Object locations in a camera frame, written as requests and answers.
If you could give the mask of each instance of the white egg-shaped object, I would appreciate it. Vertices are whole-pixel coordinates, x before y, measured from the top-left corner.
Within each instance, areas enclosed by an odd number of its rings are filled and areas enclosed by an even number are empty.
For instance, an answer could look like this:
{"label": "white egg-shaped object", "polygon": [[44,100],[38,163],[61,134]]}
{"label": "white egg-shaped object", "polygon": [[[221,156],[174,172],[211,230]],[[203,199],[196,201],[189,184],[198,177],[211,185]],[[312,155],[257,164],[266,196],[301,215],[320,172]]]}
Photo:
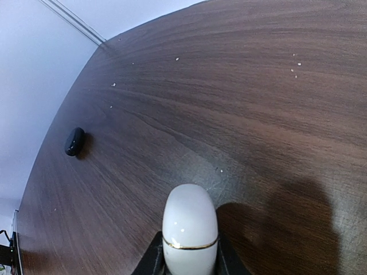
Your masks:
{"label": "white egg-shaped object", "polygon": [[172,275],[213,275],[217,257],[217,215],[209,194],[183,184],[168,196],[163,215],[163,255]]}

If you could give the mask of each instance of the wood grain surface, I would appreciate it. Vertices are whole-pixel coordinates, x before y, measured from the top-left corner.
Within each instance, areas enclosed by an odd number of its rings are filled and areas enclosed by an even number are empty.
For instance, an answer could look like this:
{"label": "wood grain surface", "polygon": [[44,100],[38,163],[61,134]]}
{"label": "wood grain surface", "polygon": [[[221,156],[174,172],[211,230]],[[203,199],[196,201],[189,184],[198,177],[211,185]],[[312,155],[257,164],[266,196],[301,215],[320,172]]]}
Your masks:
{"label": "wood grain surface", "polygon": [[365,1],[218,0],[109,40],[29,178],[25,275],[130,274],[183,183],[254,275],[366,274],[366,34]]}

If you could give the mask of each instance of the black cable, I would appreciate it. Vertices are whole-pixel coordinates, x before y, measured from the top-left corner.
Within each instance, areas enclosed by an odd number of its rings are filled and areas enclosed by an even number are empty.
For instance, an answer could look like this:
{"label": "black cable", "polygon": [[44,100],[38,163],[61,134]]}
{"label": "black cable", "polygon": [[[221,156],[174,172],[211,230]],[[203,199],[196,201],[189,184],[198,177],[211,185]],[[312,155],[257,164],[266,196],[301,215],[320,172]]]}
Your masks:
{"label": "black cable", "polygon": [[5,236],[6,236],[7,240],[10,242],[10,238],[9,238],[9,236],[7,235],[6,230],[1,230],[1,231],[0,231],[0,235],[1,235],[2,233],[5,233]]}

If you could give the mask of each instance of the gold band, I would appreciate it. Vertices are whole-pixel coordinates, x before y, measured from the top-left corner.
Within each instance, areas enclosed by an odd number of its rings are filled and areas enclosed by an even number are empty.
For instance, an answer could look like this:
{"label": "gold band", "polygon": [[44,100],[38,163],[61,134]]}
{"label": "gold band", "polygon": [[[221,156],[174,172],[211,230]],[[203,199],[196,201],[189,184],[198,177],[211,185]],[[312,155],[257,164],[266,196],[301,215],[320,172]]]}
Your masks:
{"label": "gold band", "polygon": [[169,247],[171,248],[175,248],[175,249],[182,249],[182,250],[200,250],[200,249],[205,249],[205,248],[209,248],[213,245],[216,244],[216,242],[218,241],[218,237],[214,240],[214,242],[208,244],[208,245],[201,245],[201,246],[193,246],[193,247],[186,247],[186,246],[177,246],[177,245],[174,245],[173,243],[170,243],[170,242],[167,242],[167,240],[162,237],[163,241],[168,244]]}

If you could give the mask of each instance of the white wall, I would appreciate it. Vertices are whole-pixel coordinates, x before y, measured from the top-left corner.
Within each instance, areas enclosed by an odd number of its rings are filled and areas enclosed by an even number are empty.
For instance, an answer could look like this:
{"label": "white wall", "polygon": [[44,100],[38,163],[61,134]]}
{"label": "white wall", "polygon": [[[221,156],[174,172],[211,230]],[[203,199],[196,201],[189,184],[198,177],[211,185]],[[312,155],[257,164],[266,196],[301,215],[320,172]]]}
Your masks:
{"label": "white wall", "polygon": [[50,123],[96,48],[38,1],[1,0],[0,229],[10,230]]}
{"label": "white wall", "polygon": [[105,39],[202,0],[59,0]]}

